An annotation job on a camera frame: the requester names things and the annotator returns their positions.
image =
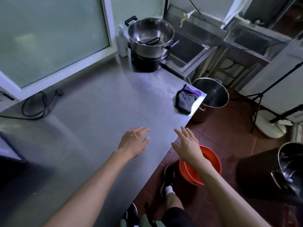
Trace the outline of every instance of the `stainless steel table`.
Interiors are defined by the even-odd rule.
[[[116,56],[60,84],[65,95],[48,117],[0,119],[0,130],[31,163],[0,191],[2,227],[41,226],[102,166],[125,131],[145,126],[150,128],[146,150],[119,174],[95,224],[114,226],[176,139],[173,129],[191,118],[174,108],[183,80],[162,68],[136,71],[129,57]],[[202,93],[192,114],[204,98]]]

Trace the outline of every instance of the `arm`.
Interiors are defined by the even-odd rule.
[[[227,227],[250,226],[270,227],[270,225],[218,174],[199,147],[198,140],[188,129],[175,129],[180,137],[181,147],[172,143],[180,158],[191,164],[203,179],[215,201],[220,217]]]
[[[91,227],[96,221],[104,200],[119,172],[133,157],[146,147],[149,138],[143,136],[149,129],[136,127],[127,131],[106,163],[43,225]]]

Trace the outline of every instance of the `forearm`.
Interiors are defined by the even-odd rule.
[[[196,167],[210,195],[215,201],[225,226],[270,225],[218,174],[213,167]]]
[[[129,158],[115,151],[106,163],[44,224],[44,227],[91,227],[119,172]]]

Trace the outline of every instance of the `orange bucket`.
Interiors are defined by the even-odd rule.
[[[213,152],[211,149],[209,149],[206,146],[201,146],[200,149],[203,153],[203,156],[211,162],[213,167],[216,169],[216,171],[221,174],[222,167],[221,162],[219,160],[219,157]],[[179,172],[182,175],[182,177],[190,182],[193,185],[196,186],[204,186],[204,183],[202,182],[199,173],[188,163],[184,162],[182,159],[179,161]]]

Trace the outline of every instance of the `black shorts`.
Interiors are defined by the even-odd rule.
[[[165,227],[196,227],[190,216],[179,207],[166,210],[161,221]]]

